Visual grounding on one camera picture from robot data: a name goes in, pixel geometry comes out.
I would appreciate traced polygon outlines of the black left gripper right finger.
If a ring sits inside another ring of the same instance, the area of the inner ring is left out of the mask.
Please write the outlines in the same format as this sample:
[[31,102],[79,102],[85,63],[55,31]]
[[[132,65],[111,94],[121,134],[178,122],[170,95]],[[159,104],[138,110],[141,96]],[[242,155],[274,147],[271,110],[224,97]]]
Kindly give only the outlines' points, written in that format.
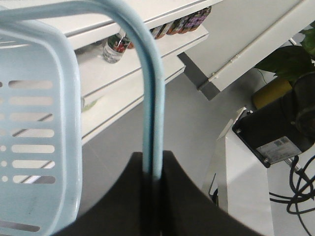
[[208,199],[191,181],[173,152],[163,151],[161,232],[164,236],[257,236]]

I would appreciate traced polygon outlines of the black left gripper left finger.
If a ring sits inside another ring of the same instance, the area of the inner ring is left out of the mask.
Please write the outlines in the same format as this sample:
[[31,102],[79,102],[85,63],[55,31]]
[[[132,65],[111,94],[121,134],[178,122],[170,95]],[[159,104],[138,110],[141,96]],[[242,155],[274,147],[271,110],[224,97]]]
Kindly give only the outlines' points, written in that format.
[[140,236],[142,153],[134,152],[110,190],[57,236]]

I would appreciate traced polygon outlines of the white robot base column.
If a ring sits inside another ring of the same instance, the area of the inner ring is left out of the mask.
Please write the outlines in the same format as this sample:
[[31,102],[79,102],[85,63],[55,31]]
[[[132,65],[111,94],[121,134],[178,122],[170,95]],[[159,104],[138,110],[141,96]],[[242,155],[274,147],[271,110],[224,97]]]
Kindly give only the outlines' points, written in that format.
[[247,112],[236,112],[218,136],[202,192],[218,192],[219,207],[254,231],[274,235],[267,169],[232,130]]

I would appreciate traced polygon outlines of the black robot shoulder motor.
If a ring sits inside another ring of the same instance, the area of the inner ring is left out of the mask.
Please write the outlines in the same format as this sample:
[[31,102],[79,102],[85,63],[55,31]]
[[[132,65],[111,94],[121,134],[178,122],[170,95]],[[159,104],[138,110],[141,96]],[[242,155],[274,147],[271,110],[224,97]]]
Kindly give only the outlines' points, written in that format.
[[232,130],[266,168],[307,151],[315,143],[315,74],[301,76],[268,105],[244,111]]

